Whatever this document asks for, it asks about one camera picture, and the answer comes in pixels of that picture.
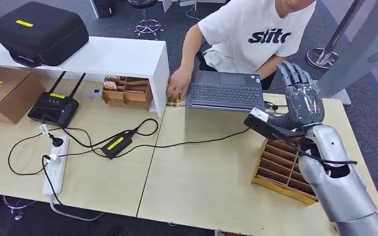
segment table seam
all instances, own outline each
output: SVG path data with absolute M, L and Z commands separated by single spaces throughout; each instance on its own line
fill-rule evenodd
M 155 146 L 157 146 L 158 138 L 159 138 L 159 136 L 160 136 L 161 125 L 163 124 L 163 120 L 164 120 L 164 119 L 162 118 L 162 119 L 161 119 L 161 123 L 160 123 L 160 127 L 158 128 L 158 135 L 157 135 L 157 138 L 156 138 L 156 142 L 155 142 L 155 144 L 154 144 Z M 137 218 L 138 218 L 138 213 L 139 213 L 139 211 L 140 211 L 141 202 L 142 202 L 142 200 L 143 200 L 144 190 L 146 189 L 147 179 L 148 179 L 148 177 L 149 177 L 150 168 L 151 168 L 151 163 L 153 162 L 154 152 L 155 152 L 155 151 L 156 151 L 156 147 L 154 147 L 154 149 L 153 149 L 153 153 L 152 153 L 152 155 L 151 155 L 151 160 L 150 160 L 149 168 L 148 168 L 148 170 L 147 170 L 146 180 L 144 181 L 143 191 L 142 191 L 142 193 L 141 193 L 140 202 L 138 203 L 137 213 L 136 213 L 136 215 L 135 215 L 135 217 L 137 217 Z

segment robotic arm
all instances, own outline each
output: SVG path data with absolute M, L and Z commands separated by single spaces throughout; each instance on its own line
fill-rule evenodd
M 283 61 L 288 113 L 267 114 L 254 108 L 244 124 L 270 140 L 299 138 L 299 169 L 312 186 L 329 220 L 342 236 L 378 236 L 376 206 L 344 149 L 337 131 L 322 124 L 324 106 L 308 72 Z

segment black cable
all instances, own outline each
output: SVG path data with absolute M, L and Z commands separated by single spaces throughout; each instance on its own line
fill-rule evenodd
M 272 108 L 273 112 L 276 112 L 279 109 L 279 107 L 287 107 L 287 105 L 276 105 L 273 102 L 264 101 L 264 107 Z
M 48 181 L 48 183 L 50 184 L 51 190 L 53 191 L 53 195 L 54 195 L 54 197 L 56 198 L 57 202 L 58 202 L 60 205 L 63 205 L 63 206 L 64 206 L 64 204 L 61 203 L 61 202 L 60 202 L 60 199 L 57 197 L 56 191 L 54 190 L 54 187 L 53 187 L 53 184 L 51 183 L 50 177 L 49 177 L 48 174 L 47 174 L 47 170 L 45 169 L 45 164 L 44 164 L 44 157 L 45 157 L 45 155 L 43 155 L 43 156 L 41 157 L 41 165 L 42 165 L 42 167 L 43 167 L 44 174 L 46 175 L 47 181 Z
M 57 123 L 51 116 L 47 116 L 47 115 L 44 115 L 43 116 L 43 118 L 44 117 L 48 117 L 48 118 L 50 118 L 53 122 L 55 122 L 55 123 Z M 145 122 L 148 122 L 148 121 L 154 121 L 154 123 L 156 124 L 156 128 L 154 129 L 154 131 L 152 132 L 152 133 L 150 133 L 150 134 L 142 134 L 142 133 L 139 133 L 138 132 L 138 129 L 145 123 Z M 63 127 L 59 127 L 60 129 L 62 129 L 68 136 L 70 136 L 74 141 L 76 141 L 79 145 L 81 145 L 81 146 L 83 146 L 83 147 L 85 147 L 85 148 L 93 148 L 93 147 L 96 147 L 96 146 L 98 146 L 98 145 L 101 145 L 101 144 L 103 144 L 103 143 L 105 143 L 106 141 L 109 141 L 109 140 L 111 140 L 111 139 L 113 139 L 113 138 L 115 138 L 115 136 L 117 136 L 117 135 L 119 135 L 119 134 L 122 134 L 122 133 L 125 133 L 125 132 L 133 132 L 133 133 L 135 133 L 135 134 L 138 134 L 138 135 L 141 135 L 141 136 L 151 136 L 151 135 L 153 135 L 153 134 L 155 134 L 156 132 L 157 132 L 157 130 L 158 130 L 158 122 L 157 122 L 157 120 L 155 120 L 155 119 L 152 119 L 152 118 L 148 118 L 148 119 L 145 119 L 143 122 L 141 122 L 135 129 L 133 129 L 133 130 L 124 130 L 124 131 L 122 131 L 122 132 L 120 132 L 120 133 L 118 133 L 118 134 L 114 134 L 114 135 L 112 135 L 111 137 L 109 137 L 109 138 L 106 138 L 106 139 L 104 139 L 104 140 L 102 140 L 102 141 L 100 141 L 100 142 L 98 142 L 98 143 L 96 143 L 96 144 L 92 144 L 92 143 L 90 143 L 90 145 L 86 145 L 86 144 L 83 144 L 81 141 L 79 141 L 76 137 L 74 137 L 72 134 L 70 134 L 66 129 L 73 129 L 73 130 L 81 130 L 81 131 L 84 131 L 85 133 L 87 133 L 84 129 L 79 129 L 79 128 L 63 128 Z
M 182 142 L 182 143 L 171 144 L 171 145 L 166 145 L 166 146 L 149 145 L 149 144 L 137 145 L 137 146 L 131 148 L 130 150 L 128 150 L 127 152 L 124 152 L 123 154 L 120 154 L 120 155 L 115 156 L 114 158 L 118 158 L 118 157 L 122 157 L 122 156 L 124 156 L 124 155 L 127 155 L 128 153 L 132 152 L 134 149 L 139 148 L 139 147 L 171 148 L 171 147 L 175 147 L 175 146 L 179 146 L 179 145 L 186 145 L 186 144 L 203 144 L 203 143 L 209 143 L 209 142 L 221 141 L 221 140 L 228 139 L 228 138 L 231 138 L 231 137 L 236 136 L 236 135 L 239 135 L 239 134 L 243 134 L 243 133 L 247 132 L 249 129 L 250 129 L 250 128 L 248 128 L 248 129 L 246 129 L 246 130 L 244 130 L 244 131 L 241 131 L 241 132 L 235 133 L 235 134 L 230 134 L 230 135 L 228 135 L 228 136 L 225 136 L 225 137 L 223 137 L 223 138 L 219 138 L 219 139 L 211 139 L 211 140 L 204 140 L 204 141 L 197 141 L 197 142 Z
M 316 156 L 313 156 L 311 154 L 308 154 L 306 151 L 304 150 L 301 150 L 300 148 L 298 148 L 296 145 L 293 145 L 291 143 L 288 143 L 288 142 L 285 142 L 286 144 L 288 144 L 289 146 L 295 148 L 296 150 L 298 150 L 298 152 L 300 152 L 302 155 L 304 156 L 307 156 L 309 158 L 312 158 L 316 161 L 319 161 L 321 163 L 327 163 L 327 164 L 339 164 L 339 165 L 357 165 L 357 161 L 331 161 L 331 160 L 325 160 L 325 159 L 322 159 L 320 157 L 316 157 Z
M 150 144 L 141 144 L 141 145 L 137 145 L 133 148 L 131 148 L 130 150 L 120 154 L 120 155 L 117 155 L 113 158 L 118 158 L 118 157 L 122 157 L 122 156 L 125 156 L 127 155 L 128 153 L 132 152 L 134 149 L 136 148 L 140 148 L 140 147 L 151 147 L 151 148 L 171 148 L 171 147 L 175 147 L 175 146 L 179 146 L 179 145 L 186 145 L 186 144 L 203 144 L 203 143 L 209 143 L 209 142 L 215 142 L 215 141 L 221 141 L 221 140 L 224 140 L 224 139 L 228 139 L 228 138 L 231 138 L 233 136 L 236 136 L 236 135 L 239 135 L 239 134 L 243 134 L 245 132 L 247 132 L 250 128 L 244 130 L 244 131 L 241 131 L 241 132 L 237 132 L 237 133 L 234 133 L 234 134 L 230 134 L 228 136 L 225 136 L 223 138 L 219 138 L 219 139 L 211 139 L 211 140 L 204 140 L 204 141 L 196 141 L 196 142 L 182 142 L 182 143 L 177 143 L 177 144 L 171 144 L 171 145 L 165 145 L 165 146 L 158 146 L 158 145 L 150 145 Z M 105 155 L 102 155 L 102 154 L 99 154 L 97 152 L 95 152 L 97 155 L 99 156 L 102 156 L 102 157 L 106 157 Z M 66 155 L 61 155 L 60 157 L 62 156 L 70 156 L 70 155 L 81 155 L 82 153 L 73 153 L 73 154 L 66 154 Z
M 37 134 L 37 135 L 31 136 L 31 137 L 28 137 L 28 138 L 25 138 L 25 139 L 22 139 L 22 140 L 18 141 L 14 146 L 12 146 L 11 151 L 9 152 L 9 155 L 8 155 L 8 167 L 9 167 L 9 169 L 10 169 L 14 174 L 19 175 L 19 176 L 33 176 L 33 175 L 39 174 L 40 172 L 43 171 L 43 169 L 41 169 L 41 170 L 39 170 L 39 171 L 37 171 L 37 172 L 34 172 L 34 173 L 25 173 L 25 174 L 24 174 L 24 173 L 18 173 L 18 172 L 16 172 L 16 171 L 12 168 L 12 166 L 11 166 L 11 161 L 10 161 L 10 159 L 11 159 L 11 155 L 12 155 L 12 152 L 14 151 L 15 147 L 16 147 L 18 144 L 22 143 L 22 142 L 25 141 L 25 140 L 32 139 L 32 138 L 36 138 L 36 137 L 38 137 L 38 136 L 40 136 L 40 135 L 42 135 L 42 133 L 39 133 L 39 134 Z

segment white shelf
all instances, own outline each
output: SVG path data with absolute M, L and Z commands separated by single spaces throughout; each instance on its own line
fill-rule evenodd
M 1 44 L 0 66 L 25 67 L 16 63 Z M 163 116 L 170 76 L 164 41 L 91 36 L 83 48 L 59 66 L 40 66 L 36 69 L 147 78 L 156 112 L 159 117 Z

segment human hand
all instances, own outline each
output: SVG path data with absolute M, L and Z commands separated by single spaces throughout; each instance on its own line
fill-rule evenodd
M 169 85 L 167 86 L 167 98 L 176 98 L 181 94 L 181 98 L 185 97 L 188 89 L 190 79 L 192 77 L 192 70 L 180 67 L 170 77 Z

